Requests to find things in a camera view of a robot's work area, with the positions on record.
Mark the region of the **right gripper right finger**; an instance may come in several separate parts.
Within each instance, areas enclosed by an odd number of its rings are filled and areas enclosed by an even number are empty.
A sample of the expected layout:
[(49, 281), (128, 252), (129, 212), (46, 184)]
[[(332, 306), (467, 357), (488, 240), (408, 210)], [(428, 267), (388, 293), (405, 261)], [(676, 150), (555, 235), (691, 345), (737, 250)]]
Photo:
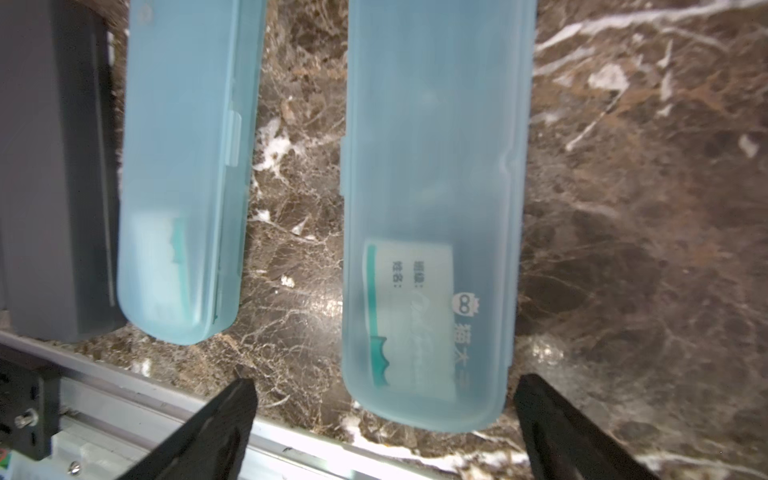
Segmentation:
[(541, 376), (521, 376), (513, 402), (534, 478), (657, 477)]

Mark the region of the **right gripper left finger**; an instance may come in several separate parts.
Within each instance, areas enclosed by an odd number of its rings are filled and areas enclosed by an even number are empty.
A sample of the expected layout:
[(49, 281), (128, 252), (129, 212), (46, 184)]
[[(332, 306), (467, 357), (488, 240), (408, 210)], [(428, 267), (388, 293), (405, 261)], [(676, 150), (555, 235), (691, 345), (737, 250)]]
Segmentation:
[(122, 477), (236, 479), (257, 408), (254, 382), (233, 381)]

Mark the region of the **black pencil case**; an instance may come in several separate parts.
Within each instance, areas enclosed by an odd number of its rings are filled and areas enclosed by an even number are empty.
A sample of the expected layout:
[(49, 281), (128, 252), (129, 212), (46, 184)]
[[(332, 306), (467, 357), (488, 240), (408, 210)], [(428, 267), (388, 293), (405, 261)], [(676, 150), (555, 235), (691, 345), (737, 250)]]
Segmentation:
[(107, 33), (75, 1), (1, 5), (1, 271), (23, 336), (76, 343), (125, 322)]

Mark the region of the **teal pencil case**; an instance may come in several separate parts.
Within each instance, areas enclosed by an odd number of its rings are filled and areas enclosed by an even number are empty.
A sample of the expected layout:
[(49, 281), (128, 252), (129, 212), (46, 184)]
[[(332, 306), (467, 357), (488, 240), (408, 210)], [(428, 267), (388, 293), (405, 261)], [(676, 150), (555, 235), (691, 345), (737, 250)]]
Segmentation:
[(349, 5), (342, 376), (387, 420), (464, 433), (513, 361), (537, 5)]
[(239, 308), (263, 1), (134, 1), (117, 296), (146, 334), (193, 345)]

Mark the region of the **aluminium front rail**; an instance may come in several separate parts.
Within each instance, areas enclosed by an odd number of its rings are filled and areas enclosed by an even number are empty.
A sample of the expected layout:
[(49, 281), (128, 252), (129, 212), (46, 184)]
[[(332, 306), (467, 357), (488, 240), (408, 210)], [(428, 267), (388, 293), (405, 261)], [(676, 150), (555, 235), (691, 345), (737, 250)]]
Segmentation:
[[(117, 479), (205, 400), (50, 345), (1, 334), (6, 347), (59, 368), (60, 430), (43, 460), (12, 454), (4, 479)], [(255, 420), (242, 479), (436, 479), (438, 473)]]

